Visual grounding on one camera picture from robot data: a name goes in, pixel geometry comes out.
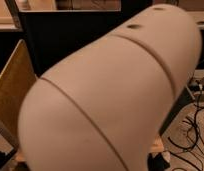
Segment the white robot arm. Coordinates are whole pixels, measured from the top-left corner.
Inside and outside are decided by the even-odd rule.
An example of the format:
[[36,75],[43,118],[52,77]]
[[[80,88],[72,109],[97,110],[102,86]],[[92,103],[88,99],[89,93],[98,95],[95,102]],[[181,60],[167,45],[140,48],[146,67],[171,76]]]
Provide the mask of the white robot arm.
[[30,170],[148,171],[150,148],[201,46],[186,11],[157,4],[54,65],[20,110]]

